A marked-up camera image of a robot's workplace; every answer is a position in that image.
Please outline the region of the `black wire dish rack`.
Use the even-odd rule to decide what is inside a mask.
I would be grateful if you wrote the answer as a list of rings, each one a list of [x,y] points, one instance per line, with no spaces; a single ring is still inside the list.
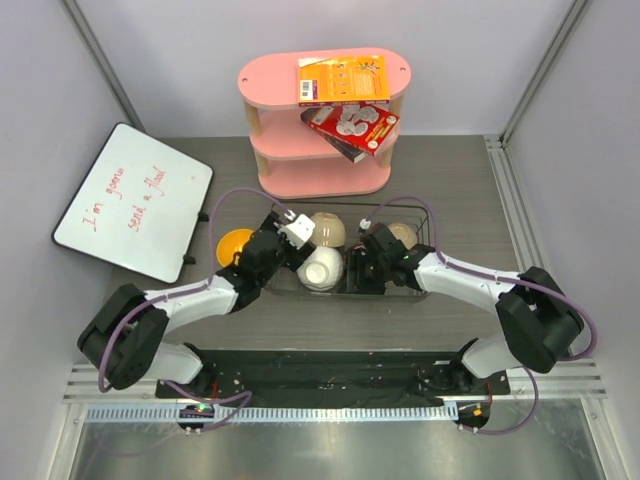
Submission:
[[[347,249],[357,243],[360,243],[360,233],[358,232],[358,224],[361,219],[369,216],[377,206],[372,202],[359,201],[328,201],[328,200],[295,200],[290,203],[294,211],[303,213],[308,216],[316,212],[330,212],[338,215],[343,221],[346,230],[346,243],[338,251],[341,253],[344,262],[343,275],[338,284],[331,290],[322,293],[325,297],[350,298],[350,299],[393,299],[403,302],[419,302],[423,300],[427,294],[425,292],[414,291],[407,287],[396,287],[392,283],[387,285],[385,293],[367,293],[367,294],[346,294],[344,292],[345,279],[345,256]],[[418,242],[428,245],[431,240],[430,220],[427,211],[417,205],[408,203],[395,203],[384,207],[374,215],[376,223],[404,223],[415,230]]]

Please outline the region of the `yellow bowl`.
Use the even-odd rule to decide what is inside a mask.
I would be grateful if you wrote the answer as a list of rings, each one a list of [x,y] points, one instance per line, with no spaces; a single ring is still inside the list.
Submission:
[[[222,236],[215,249],[216,260],[221,267],[229,266],[235,262],[236,255],[242,252],[253,233],[252,229],[238,228]]]

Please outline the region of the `beige speckled bowl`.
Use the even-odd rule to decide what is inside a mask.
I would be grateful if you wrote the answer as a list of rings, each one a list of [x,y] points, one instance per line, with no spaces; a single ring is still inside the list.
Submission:
[[[310,219],[314,229],[310,241],[315,246],[342,248],[346,243],[346,230],[340,217],[330,212],[316,212]]]

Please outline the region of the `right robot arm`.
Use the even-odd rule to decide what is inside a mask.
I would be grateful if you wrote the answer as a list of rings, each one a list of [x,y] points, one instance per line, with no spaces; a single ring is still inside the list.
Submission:
[[[417,243],[408,249],[387,225],[366,219],[360,222],[359,240],[364,262],[356,268],[358,286],[379,292],[392,283],[442,294],[498,318],[499,334],[468,342],[452,362],[451,380],[460,393],[477,393],[502,370],[548,373],[571,358],[585,318],[546,270],[517,273],[456,263],[432,246]]]

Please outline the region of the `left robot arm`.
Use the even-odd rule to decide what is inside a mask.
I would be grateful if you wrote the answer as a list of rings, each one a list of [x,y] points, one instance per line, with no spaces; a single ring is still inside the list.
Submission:
[[[167,290],[119,287],[77,340],[99,373],[102,392],[148,378],[179,387],[190,398],[212,394],[215,369],[191,344],[165,342],[173,330],[211,316],[236,313],[256,301],[282,267],[296,269],[314,252],[314,222],[271,212],[232,262],[199,282]]]

